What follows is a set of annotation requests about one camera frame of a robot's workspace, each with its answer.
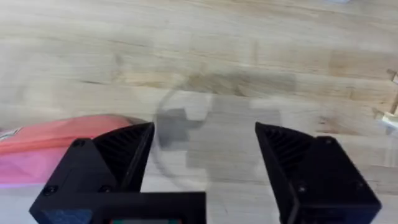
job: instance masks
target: wooden surface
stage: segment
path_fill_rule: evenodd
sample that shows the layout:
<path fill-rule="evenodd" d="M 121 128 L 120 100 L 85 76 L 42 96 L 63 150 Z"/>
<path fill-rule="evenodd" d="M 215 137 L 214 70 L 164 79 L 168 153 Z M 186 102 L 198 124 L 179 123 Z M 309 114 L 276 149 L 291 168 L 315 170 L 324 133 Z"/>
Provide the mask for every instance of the wooden surface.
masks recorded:
<path fill-rule="evenodd" d="M 0 0 L 0 128 L 153 120 L 144 190 L 204 190 L 208 223 L 278 223 L 254 122 L 332 135 L 397 223 L 398 1 Z M 33 223 L 39 187 L 0 190 Z"/>

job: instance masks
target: black plastic housing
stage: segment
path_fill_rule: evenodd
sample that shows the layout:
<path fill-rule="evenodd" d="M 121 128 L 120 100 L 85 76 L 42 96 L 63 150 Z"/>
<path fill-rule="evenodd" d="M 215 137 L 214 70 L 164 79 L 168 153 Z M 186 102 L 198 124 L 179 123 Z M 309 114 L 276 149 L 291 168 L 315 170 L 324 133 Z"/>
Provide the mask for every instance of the black plastic housing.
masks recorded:
<path fill-rule="evenodd" d="M 204 192 L 140 193 L 154 124 L 76 139 L 30 208 L 39 224 L 109 224 L 120 219 L 206 223 Z"/>
<path fill-rule="evenodd" d="M 367 224 L 381 203 L 332 137 L 256 123 L 282 224 Z"/>

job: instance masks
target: red object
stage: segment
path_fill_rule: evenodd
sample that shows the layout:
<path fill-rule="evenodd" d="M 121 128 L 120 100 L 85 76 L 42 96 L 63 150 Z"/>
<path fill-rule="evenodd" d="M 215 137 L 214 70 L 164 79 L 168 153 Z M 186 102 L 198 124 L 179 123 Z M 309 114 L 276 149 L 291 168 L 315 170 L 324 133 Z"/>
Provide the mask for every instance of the red object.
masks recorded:
<path fill-rule="evenodd" d="M 73 140 L 129 125 L 122 116 L 93 115 L 0 132 L 0 187 L 44 184 Z"/>

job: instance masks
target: blurred object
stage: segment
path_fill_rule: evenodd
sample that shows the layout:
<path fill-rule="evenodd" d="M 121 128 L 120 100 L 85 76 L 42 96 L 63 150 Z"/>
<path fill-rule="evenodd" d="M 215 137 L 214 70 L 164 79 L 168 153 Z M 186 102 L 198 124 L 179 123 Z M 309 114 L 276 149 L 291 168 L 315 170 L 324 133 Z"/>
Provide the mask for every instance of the blurred object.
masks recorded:
<path fill-rule="evenodd" d="M 376 114 L 376 119 L 388 125 L 389 127 L 392 127 L 394 129 L 398 128 L 398 116 L 392 113 L 379 111 Z"/>
<path fill-rule="evenodd" d="M 93 138 L 129 126 L 127 118 L 93 115 L 0 133 L 0 187 L 43 184 L 76 138 Z"/>

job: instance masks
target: wooden table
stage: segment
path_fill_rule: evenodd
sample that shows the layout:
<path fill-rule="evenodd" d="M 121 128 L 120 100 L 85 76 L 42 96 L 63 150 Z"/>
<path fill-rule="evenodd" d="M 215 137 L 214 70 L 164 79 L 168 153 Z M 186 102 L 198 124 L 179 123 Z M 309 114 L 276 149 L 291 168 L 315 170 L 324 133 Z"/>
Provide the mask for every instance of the wooden table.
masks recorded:
<path fill-rule="evenodd" d="M 0 127 L 85 114 L 155 121 L 145 191 L 204 190 L 208 223 L 278 223 L 254 122 L 339 140 L 398 220 L 398 2 L 0 0 Z M 34 223 L 40 187 L 0 190 Z"/>

